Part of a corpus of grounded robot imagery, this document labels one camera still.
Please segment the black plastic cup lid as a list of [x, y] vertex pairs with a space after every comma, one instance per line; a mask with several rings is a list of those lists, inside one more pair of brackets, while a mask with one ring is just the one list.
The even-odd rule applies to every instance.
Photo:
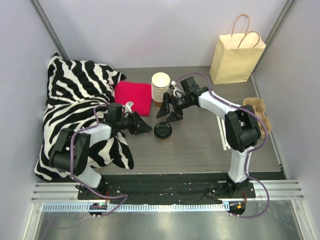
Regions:
[[173, 129], [169, 123], [161, 121], [155, 125], [153, 132], [156, 138], [157, 136], [171, 136]]

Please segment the brown paper coffee cup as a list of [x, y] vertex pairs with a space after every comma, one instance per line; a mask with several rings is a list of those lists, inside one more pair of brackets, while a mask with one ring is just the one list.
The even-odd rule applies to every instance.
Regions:
[[170, 138], [170, 136], [169, 136], [169, 135], [166, 135], [166, 136], [157, 136], [157, 138], [158, 138], [159, 140], [164, 141], [164, 140], [169, 139], [169, 138]]

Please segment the brown paper bag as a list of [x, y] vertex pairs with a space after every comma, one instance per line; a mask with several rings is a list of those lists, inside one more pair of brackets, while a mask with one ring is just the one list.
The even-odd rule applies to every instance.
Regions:
[[260, 34], [249, 31], [250, 17], [242, 13], [237, 18], [241, 17], [247, 18], [245, 32], [235, 33], [233, 25], [230, 34], [217, 39], [209, 70], [215, 85], [247, 82], [265, 51], [266, 44]]

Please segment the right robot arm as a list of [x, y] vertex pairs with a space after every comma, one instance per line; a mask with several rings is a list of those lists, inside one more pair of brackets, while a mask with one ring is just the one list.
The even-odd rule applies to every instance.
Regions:
[[226, 193], [238, 197], [249, 186], [249, 163], [252, 151], [261, 138], [253, 108], [240, 106], [217, 96], [208, 87], [199, 87], [191, 76], [181, 81], [183, 93], [176, 96], [173, 87], [163, 95], [156, 118], [167, 116], [166, 122], [183, 119], [183, 110], [192, 106], [208, 110], [224, 121], [225, 138], [232, 149], [231, 164], [226, 177]]

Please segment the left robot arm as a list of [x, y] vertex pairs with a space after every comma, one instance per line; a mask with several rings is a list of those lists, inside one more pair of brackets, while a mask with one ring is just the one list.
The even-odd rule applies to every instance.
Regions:
[[103, 177], [95, 172], [88, 164], [90, 147], [100, 141], [114, 137], [121, 130], [129, 130], [132, 135], [149, 133], [153, 130], [139, 116], [137, 111], [132, 111], [133, 102], [126, 105], [111, 103], [103, 120], [94, 126], [74, 131], [63, 128], [49, 155], [49, 166], [69, 173], [70, 177], [89, 188], [89, 194], [100, 200], [107, 192]]

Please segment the stack of brown paper cups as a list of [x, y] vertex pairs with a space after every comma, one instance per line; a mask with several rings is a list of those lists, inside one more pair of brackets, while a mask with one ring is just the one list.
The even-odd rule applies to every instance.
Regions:
[[170, 76], [164, 72], [157, 72], [151, 78], [151, 97], [156, 108], [160, 108], [164, 94], [167, 92], [171, 83]]

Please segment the pink folded cloth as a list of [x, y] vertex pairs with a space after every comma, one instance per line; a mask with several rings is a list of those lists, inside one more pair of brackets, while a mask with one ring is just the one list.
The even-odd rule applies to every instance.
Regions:
[[133, 102], [132, 111], [137, 111], [142, 117], [148, 117], [152, 104], [151, 84], [121, 81], [115, 86], [114, 100], [123, 105]]

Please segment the white wrapped straw bundle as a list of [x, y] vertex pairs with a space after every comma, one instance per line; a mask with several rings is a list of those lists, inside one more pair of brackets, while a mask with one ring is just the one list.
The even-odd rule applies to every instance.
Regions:
[[225, 122], [219, 116], [217, 116], [216, 118], [217, 118], [217, 123], [218, 123], [219, 131], [220, 131], [220, 137], [221, 137], [221, 141], [222, 141], [223, 150], [224, 151], [230, 150], [231, 147], [228, 144], [227, 137], [226, 137]]

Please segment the zebra print pillow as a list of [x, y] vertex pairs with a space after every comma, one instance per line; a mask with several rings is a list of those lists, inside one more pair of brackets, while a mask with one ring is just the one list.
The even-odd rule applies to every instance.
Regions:
[[47, 66], [47, 93], [42, 119], [43, 140], [34, 174], [45, 182], [68, 178], [49, 166], [61, 129], [96, 125], [115, 101], [115, 87], [126, 79], [120, 71], [92, 60], [65, 60], [55, 53]]

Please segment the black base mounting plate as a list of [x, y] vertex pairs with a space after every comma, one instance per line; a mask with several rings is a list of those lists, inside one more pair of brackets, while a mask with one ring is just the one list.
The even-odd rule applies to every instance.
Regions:
[[253, 183], [234, 190], [226, 178], [226, 173], [104, 175], [104, 194], [126, 194], [128, 205], [203, 205], [256, 197]]

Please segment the brown pulp cup carrier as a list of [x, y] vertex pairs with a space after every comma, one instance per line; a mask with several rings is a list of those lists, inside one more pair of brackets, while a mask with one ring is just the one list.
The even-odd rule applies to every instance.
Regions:
[[264, 101], [258, 97], [248, 97], [245, 98], [242, 102], [242, 105], [250, 105], [254, 113], [263, 121], [266, 126], [267, 133], [270, 134], [272, 131], [272, 126], [270, 120], [266, 117], [266, 106]]

